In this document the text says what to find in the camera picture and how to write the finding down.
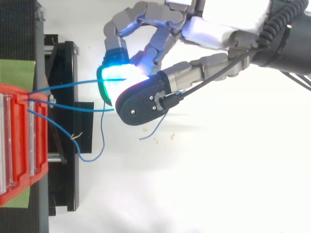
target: blue wire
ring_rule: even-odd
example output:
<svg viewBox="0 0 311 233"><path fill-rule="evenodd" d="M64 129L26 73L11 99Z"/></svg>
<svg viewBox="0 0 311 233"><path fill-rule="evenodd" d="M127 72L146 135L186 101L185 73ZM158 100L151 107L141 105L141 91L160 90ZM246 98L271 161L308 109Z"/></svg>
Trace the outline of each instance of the blue wire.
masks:
<svg viewBox="0 0 311 233"><path fill-rule="evenodd" d="M116 82L116 81L124 81L125 79L100 79L100 80L88 80L88 81L82 81L82 82L76 82L76 83L69 83L69 84L63 84L58 86L50 86L46 88L42 88L33 92L28 93L28 95L32 95L34 93L49 91L49 90L56 90L61 88L67 88L72 87L80 84L86 84L86 83L103 83L103 82Z"/></svg>
<svg viewBox="0 0 311 233"><path fill-rule="evenodd" d="M114 109L93 110L93 109L85 109L85 108L75 108L75 107L70 107L70 106L66 106L66 105L61 105L61 104L57 104L57 103L44 101L44 100L28 99L28 101L38 102L38 103L46 103L49 105L53 105L55 107L65 108L65 109L80 111L80 112L86 112L86 113L104 113L104 112L113 112L114 111Z"/></svg>
<svg viewBox="0 0 311 233"><path fill-rule="evenodd" d="M156 126L155 130L154 130L149 136L140 138L139 140L140 140L140 141L141 141L141 140L145 140L145 139L151 137L152 135L154 135L154 133L156 132L156 130L159 128L160 124L162 123L162 121L163 121L164 118L166 117L167 113L168 113L168 111L167 111L166 114L163 116L163 118L160 120L160 122L159 122L158 125Z"/></svg>
<svg viewBox="0 0 311 233"><path fill-rule="evenodd" d="M99 156L97 156L97 157L96 157L95 159L93 159L93 160L85 160L85 159L81 156L80 147L79 147L77 141L76 141L75 139L72 139L71 135L70 135L63 127L61 127L61 126L60 126L59 124L57 124L55 121L49 119L48 117L46 117L46 116L44 116L44 115L41 115L41 114L36 113L36 112L34 112L34 111L31 111L31 110L29 110L29 109L28 109L28 112L34 114L35 116L38 116L38 117L41 117L41 118L47 120L48 122L52 123L52 124L55 125L57 128L59 128L64 134L66 134L66 135L73 141L73 143L75 144L75 146L76 146L76 148L77 148L77 152L78 152L79 158L80 158L83 162L86 162L86 163L94 162L96 159L99 158Z"/></svg>
<svg viewBox="0 0 311 233"><path fill-rule="evenodd" d="M103 153L103 151L105 149L105 138L104 138L104 132L103 132L103 117L104 117L104 113L105 112L103 112L102 118L101 118L101 131L102 131L102 137L103 137L103 148L102 148L102 151L99 153L99 155L94 159L94 161L97 160L102 155L102 153Z"/></svg>

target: black cable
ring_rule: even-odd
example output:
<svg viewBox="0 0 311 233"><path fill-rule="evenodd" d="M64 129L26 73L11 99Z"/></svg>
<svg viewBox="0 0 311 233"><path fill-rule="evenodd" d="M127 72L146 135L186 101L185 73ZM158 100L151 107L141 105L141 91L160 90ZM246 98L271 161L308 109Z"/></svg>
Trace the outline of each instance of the black cable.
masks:
<svg viewBox="0 0 311 233"><path fill-rule="evenodd" d="M250 50L249 52L245 53L244 55L240 56L239 58L237 58L236 60L234 60L231 64L229 64L227 67L223 68L221 71L217 72L216 74L214 74L212 77L210 77L209 79L203 81L202 83L200 83L199 85L193 87L192 89L190 89L189 91L184 92L183 94L179 94L179 99L183 99L184 97L192 94L193 92L201 89L202 87L204 87L205 85L209 84L210 82L216 80L217 78L219 78L220 76L222 76L223 74L225 74L227 71L231 70L234 66L236 66L236 64L238 64L239 62L241 62L243 59L252 56L253 54L265 50L266 48L258 48L258 49L253 49Z"/></svg>
<svg viewBox="0 0 311 233"><path fill-rule="evenodd" d="M303 82L299 81L297 78L295 78L293 75L291 75L290 73L286 73L281 71L282 74L286 75L288 78L290 78L291 80L293 80L295 83L301 85L302 87L304 87L305 89L311 91L311 87L305 85Z"/></svg>
<svg viewBox="0 0 311 233"><path fill-rule="evenodd" d="M293 0L289 2L282 10L276 13L265 23L257 44L259 46L269 47L276 36L301 13L303 13L309 4L309 0Z"/></svg>
<svg viewBox="0 0 311 233"><path fill-rule="evenodd" d="M306 84L308 84L311 87L311 81L308 78L306 78L305 76L302 76L302 75L297 75L297 77L302 79Z"/></svg>

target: blue light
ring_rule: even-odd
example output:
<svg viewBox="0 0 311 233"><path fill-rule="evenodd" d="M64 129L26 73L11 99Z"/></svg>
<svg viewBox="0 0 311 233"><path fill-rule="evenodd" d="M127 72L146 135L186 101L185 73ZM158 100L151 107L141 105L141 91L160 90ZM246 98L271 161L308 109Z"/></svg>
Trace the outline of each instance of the blue light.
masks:
<svg viewBox="0 0 311 233"><path fill-rule="evenodd" d="M123 91L148 79L138 67L132 64L105 68L102 71L102 77L107 80L104 82L105 92L113 107Z"/></svg>

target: coiled cable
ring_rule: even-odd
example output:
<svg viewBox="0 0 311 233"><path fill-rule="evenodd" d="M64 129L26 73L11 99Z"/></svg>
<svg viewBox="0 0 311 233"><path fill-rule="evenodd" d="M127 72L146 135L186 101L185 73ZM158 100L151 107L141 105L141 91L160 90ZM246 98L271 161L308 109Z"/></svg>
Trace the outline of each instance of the coiled cable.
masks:
<svg viewBox="0 0 311 233"><path fill-rule="evenodd" d="M293 19L303 13L309 4L309 0L294 0L285 5L285 7L276 13L264 25L257 44L260 47L270 47L276 36L288 25Z"/></svg>

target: white background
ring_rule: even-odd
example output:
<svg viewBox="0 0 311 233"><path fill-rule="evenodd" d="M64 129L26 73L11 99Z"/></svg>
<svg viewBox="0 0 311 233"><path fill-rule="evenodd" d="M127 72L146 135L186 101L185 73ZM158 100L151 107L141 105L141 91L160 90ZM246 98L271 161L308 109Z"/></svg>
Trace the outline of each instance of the white background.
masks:
<svg viewBox="0 0 311 233"><path fill-rule="evenodd" d="M80 47L80 81L96 78L105 23L135 2L40 0L45 33ZM130 56L154 31L127 38ZM178 43L163 68L210 54ZM80 86L79 100L103 106L96 84ZM50 232L311 232L310 102L310 92L278 71L250 67L182 101L149 140L138 139L158 120L130 127L108 113L104 154L80 162L80 207L74 213L58 208ZM102 148L100 117L95 114L94 153L85 158Z"/></svg>

